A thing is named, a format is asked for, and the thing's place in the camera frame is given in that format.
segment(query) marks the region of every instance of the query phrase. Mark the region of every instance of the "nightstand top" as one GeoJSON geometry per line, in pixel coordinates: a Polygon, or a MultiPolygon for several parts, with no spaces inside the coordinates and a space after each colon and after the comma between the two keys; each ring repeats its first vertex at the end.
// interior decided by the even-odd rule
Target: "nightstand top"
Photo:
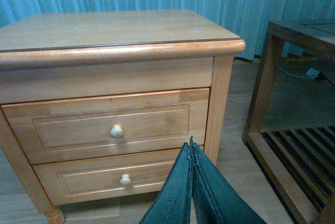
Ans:
{"type": "Polygon", "coordinates": [[[233,39],[186,9],[37,14],[0,28],[0,52],[233,39]]]}

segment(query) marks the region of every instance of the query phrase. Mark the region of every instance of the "wooden nightstand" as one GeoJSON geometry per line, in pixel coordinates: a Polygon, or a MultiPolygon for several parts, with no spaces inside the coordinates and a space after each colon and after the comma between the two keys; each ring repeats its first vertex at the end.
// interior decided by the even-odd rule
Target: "wooden nightstand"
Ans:
{"type": "Polygon", "coordinates": [[[216,163],[242,39],[189,10],[35,15],[0,29],[0,146],[37,209],[160,190],[194,136],[216,163]]]}

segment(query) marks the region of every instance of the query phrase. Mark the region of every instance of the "wooden knob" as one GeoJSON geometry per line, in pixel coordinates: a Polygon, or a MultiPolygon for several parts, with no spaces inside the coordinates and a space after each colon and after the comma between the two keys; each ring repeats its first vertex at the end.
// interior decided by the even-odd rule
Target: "wooden knob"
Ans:
{"type": "Polygon", "coordinates": [[[110,135],[114,139],[120,139],[124,136],[124,131],[121,126],[113,126],[112,130],[110,130],[110,135]]]}
{"type": "Polygon", "coordinates": [[[122,186],[129,186],[131,183],[131,179],[128,174],[122,175],[122,178],[120,180],[120,183],[122,186]]]}

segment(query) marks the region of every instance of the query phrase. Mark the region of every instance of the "drawer panel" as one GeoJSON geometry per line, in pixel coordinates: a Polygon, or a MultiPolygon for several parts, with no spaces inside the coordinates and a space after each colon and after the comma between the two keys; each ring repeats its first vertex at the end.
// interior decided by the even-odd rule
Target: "drawer panel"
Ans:
{"type": "Polygon", "coordinates": [[[53,205],[161,189],[180,149],[34,165],[53,205]],[[122,186],[122,175],[131,183],[122,186]]]}
{"type": "Polygon", "coordinates": [[[209,89],[4,105],[31,164],[204,143],[209,89]],[[121,138],[111,136],[120,127],[121,138]]]}
{"type": "Polygon", "coordinates": [[[213,57],[1,71],[0,104],[209,87],[212,73],[213,57]]]}

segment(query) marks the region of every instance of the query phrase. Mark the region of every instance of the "wooden floor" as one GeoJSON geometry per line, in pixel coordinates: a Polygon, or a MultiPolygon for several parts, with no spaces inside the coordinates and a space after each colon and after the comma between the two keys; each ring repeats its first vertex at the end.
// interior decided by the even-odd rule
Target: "wooden floor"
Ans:
{"type": "MultiPolygon", "coordinates": [[[[321,61],[285,62],[301,74],[319,68],[335,80],[334,64],[321,61]]],[[[217,167],[237,193],[268,223],[293,223],[247,147],[242,143],[257,63],[235,61],[227,101],[217,167]]],[[[265,129],[334,124],[335,88],[326,81],[298,80],[279,72],[265,129]]],[[[157,193],[62,206],[66,224],[138,223],[157,193]]],[[[0,224],[47,223],[36,211],[19,180],[0,152],[0,224]]],[[[194,211],[192,221],[196,223],[194,211]]]]}

